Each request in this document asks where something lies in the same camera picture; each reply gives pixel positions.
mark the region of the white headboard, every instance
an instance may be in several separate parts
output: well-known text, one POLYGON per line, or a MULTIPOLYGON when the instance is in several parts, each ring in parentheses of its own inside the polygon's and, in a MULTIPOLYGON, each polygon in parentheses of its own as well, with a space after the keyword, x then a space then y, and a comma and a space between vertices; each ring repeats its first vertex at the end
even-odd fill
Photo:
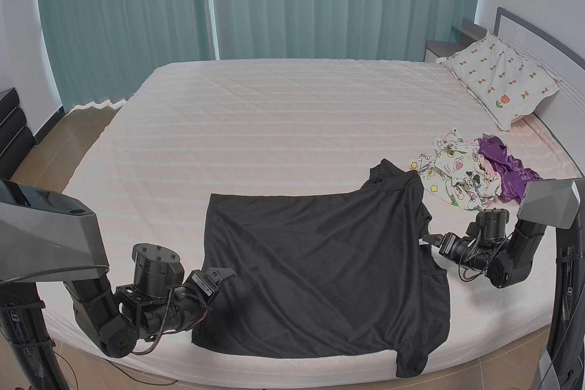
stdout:
POLYGON ((560 91, 544 99, 534 113, 584 173, 585 59, 502 7, 496 13, 494 35, 517 52, 537 59, 560 79, 560 91))

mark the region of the bed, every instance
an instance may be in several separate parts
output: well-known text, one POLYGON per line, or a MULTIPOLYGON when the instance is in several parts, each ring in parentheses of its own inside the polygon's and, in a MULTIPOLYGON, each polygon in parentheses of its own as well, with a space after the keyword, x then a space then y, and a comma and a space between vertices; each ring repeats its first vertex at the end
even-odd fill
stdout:
MULTIPOLYGON (((138 242, 176 250, 187 271, 198 268, 212 192, 355 190, 382 158, 408 170, 412 158, 430 149, 448 127, 456 127, 467 140, 498 135, 512 154, 545 178, 580 176, 585 148, 574 136, 585 123, 585 62, 505 10, 498 11, 496 29, 564 78, 560 93, 537 109, 540 118, 525 117, 509 132, 500 131, 438 64, 257 59, 157 69, 120 109, 65 190, 98 215, 111 283, 132 281, 130 253, 138 242)), ((434 217, 435 233, 463 233, 475 218, 475 212, 429 193, 424 203, 434 217)), ((512 219, 518 208, 515 202, 495 206, 505 206, 512 219)), ((486 278, 464 284, 456 266, 435 256, 448 270, 451 331, 430 355, 425 372, 477 358, 550 323, 553 233, 548 231, 541 242, 530 277, 503 290, 486 278)), ((77 328, 62 285, 40 284, 39 289, 51 335, 99 356, 77 328)), ((306 388, 395 377, 394 351, 274 360, 217 354, 195 347, 190 339, 189 333, 166 336, 153 354, 129 356, 121 363, 200 385, 238 388, 306 388)))

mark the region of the purple garment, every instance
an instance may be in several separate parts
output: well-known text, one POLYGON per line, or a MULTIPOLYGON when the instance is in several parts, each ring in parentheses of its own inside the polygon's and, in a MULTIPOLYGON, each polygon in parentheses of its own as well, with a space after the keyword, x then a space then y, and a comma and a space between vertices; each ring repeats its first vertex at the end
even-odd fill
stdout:
POLYGON ((508 154, 508 147, 494 135, 478 138, 479 153, 491 162, 491 165, 502 178, 502 200, 509 202, 516 197, 522 198, 526 184, 542 179, 535 171, 524 168, 522 161, 508 154))

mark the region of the pillow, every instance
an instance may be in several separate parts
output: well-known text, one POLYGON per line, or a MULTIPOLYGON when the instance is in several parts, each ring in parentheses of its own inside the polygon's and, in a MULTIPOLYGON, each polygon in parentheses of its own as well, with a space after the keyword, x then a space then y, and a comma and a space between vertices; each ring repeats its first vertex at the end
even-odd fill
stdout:
POLYGON ((544 98, 559 88, 555 80, 531 58, 519 55, 495 35, 442 61, 487 110, 501 130, 531 114, 544 98))

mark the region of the floor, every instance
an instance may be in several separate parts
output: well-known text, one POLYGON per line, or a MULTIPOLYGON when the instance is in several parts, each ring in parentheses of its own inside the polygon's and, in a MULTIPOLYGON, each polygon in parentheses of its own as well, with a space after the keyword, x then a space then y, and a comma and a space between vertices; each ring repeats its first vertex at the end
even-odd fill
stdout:
MULTIPOLYGON (((62 192, 77 165, 115 115, 112 108, 87 108, 65 116, 40 145, 33 148, 12 177, 15 182, 62 192)), ((327 387, 329 390, 506 390, 530 388, 542 346, 548 339, 548 327, 542 328, 479 359, 443 371, 412 379, 371 384, 327 387)), ((80 390, 152 388, 136 383, 106 361, 57 342, 55 348, 75 370, 80 390)), ((59 358, 63 373, 74 384, 73 373, 59 358)), ((132 377, 152 384, 169 379, 126 369, 132 377)), ((4 338, 0 337, 0 390, 28 388, 4 338)), ((178 382, 165 388, 207 389, 203 385, 178 382)))

